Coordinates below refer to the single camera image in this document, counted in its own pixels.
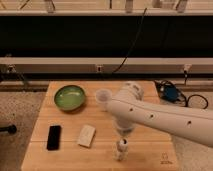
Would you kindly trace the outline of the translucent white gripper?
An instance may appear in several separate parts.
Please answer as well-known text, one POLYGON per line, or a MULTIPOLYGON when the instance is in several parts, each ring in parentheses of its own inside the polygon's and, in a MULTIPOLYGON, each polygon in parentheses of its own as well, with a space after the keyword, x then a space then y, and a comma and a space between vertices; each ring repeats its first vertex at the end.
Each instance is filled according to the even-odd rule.
POLYGON ((115 128, 116 131, 118 132, 118 134, 121 137, 127 137, 128 135, 130 135, 134 129, 135 129, 135 125, 133 122, 128 121, 126 119, 122 119, 122 118, 114 118, 114 123, 115 123, 115 128))

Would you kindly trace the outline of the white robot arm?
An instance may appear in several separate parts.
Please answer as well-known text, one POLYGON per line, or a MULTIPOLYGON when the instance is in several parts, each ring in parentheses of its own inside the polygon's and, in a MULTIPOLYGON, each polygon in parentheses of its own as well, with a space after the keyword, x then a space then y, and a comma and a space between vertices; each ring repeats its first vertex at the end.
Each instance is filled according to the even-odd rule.
POLYGON ((213 110, 155 104, 142 97, 141 86, 127 81, 107 102, 118 129, 136 123, 213 148, 213 110))

